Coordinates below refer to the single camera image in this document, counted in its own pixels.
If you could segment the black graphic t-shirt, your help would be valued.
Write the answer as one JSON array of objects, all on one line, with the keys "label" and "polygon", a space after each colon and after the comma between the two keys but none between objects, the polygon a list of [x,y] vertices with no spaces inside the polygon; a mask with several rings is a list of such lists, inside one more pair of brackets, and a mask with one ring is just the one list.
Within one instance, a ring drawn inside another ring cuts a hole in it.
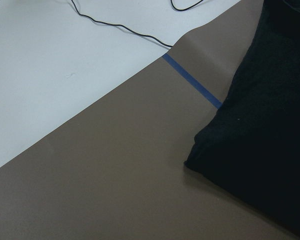
[{"label": "black graphic t-shirt", "polygon": [[300,0],[266,0],[185,166],[300,236]]}]

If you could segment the brown table mat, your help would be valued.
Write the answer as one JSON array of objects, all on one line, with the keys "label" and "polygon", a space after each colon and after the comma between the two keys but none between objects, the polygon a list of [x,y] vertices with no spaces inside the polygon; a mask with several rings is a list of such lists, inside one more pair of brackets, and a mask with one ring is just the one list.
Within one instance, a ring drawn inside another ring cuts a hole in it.
[{"label": "brown table mat", "polygon": [[261,0],[0,1],[0,240],[296,240],[184,165]]}]

